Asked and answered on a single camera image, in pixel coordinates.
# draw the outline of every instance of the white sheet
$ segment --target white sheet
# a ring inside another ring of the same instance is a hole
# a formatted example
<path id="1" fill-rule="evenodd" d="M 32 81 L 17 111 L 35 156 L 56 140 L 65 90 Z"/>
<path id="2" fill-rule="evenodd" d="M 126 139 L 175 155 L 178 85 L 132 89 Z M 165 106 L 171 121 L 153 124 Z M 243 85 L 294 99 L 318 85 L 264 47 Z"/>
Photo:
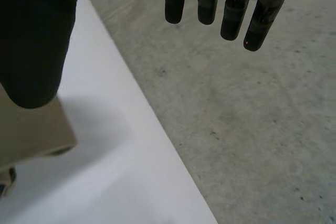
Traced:
<path id="1" fill-rule="evenodd" d="M 17 166 L 1 224 L 217 223 L 89 0 L 58 95 L 78 146 Z"/>

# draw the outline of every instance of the concrete floor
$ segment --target concrete floor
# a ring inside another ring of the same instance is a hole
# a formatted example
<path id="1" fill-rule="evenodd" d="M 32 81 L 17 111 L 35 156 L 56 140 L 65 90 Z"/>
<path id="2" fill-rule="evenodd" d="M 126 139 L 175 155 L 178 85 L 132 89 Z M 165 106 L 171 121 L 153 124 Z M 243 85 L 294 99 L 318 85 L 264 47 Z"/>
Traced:
<path id="1" fill-rule="evenodd" d="M 163 0 L 92 0 L 218 223 L 336 222 L 335 0 L 287 0 L 263 47 Z"/>

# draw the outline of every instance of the gray floor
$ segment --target gray floor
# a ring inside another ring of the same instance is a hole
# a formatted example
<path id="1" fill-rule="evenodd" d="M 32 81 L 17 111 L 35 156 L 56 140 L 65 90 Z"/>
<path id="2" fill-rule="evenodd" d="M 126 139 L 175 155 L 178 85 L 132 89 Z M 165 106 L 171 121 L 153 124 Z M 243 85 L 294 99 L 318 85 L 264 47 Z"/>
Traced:
<path id="1" fill-rule="evenodd" d="M 248 18 L 221 39 L 224 0 L 210 26 L 196 0 L 178 25 L 163 0 L 92 2 L 218 223 L 336 222 L 335 0 L 287 0 L 255 53 Z"/>

